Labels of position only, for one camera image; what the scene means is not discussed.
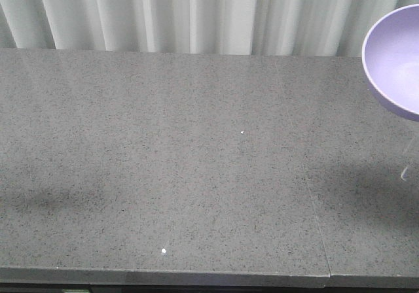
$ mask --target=speckled granite countertop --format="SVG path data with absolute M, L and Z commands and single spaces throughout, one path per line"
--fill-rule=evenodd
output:
M 0 282 L 419 287 L 416 126 L 360 59 L 1 49 L 0 70 Z

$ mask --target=countertop edge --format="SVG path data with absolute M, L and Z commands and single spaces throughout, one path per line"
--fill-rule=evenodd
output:
M 0 283 L 419 288 L 417 277 L 0 267 Z

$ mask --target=bowl rim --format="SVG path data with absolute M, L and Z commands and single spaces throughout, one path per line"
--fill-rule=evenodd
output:
M 371 77 L 368 67 L 367 67 L 367 62 L 365 61 L 365 49 L 367 47 L 367 43 L 368 40 L 371 36 L 371 33 L 373 33 L 373 31 L 375 30 L 375 28 L 385 19 L 387 19 L 389 16 L 392 16 L 398 12 L 401 12 L 402 10 L 407 10 L 407 9 L 411 9 L 413 7 L 419 7 L 419 3 L 417 4 L 411 4 L 411 5 L 407 5 L 405 7 L 399 7 L 398 9 L 395 9 L 389 13 L 387 13 L 386 15 L 384 15 L 383 17 L 381 17 L 369 30 L 367 35 L 364 38 L 363 44 L 362 44 L 362 52 L 361 52 L 361 57 L 362 57 L 362 66 L 364 68 L 364 72 L 368 78 L 368 81 L 371 83 L 371 85 L 373 86 L 373 88 L 382 96 L 384 97 L 387 101 L 389 101 L 390 103 L 392 103 L 393 105 L 395 105 L 396 107 L 400 108 L 403 111 L 406 111 L 408 113 L 411 113 L 413 115 L 419 115 L 419 112 L 414 112 L 412 110 L 409 110 L 408 108 L 404 107 L 403 105 L 395 102 L 392 98 L 390 98 L 387 94 L 385 94 L 375 83 L 375 81 L 373 80 L 373 78 Z

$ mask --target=purple bowl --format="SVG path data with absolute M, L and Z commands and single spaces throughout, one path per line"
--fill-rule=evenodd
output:
M 419 121 L 419 4 L 394 10 L 372 26 L 362 63 L 375 98 L 391 112 Z

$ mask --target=white curtain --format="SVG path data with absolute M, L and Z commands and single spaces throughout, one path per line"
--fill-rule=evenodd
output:
M 0 0 L 0 46 L 358 56 L 385 13 L 419 0 Z

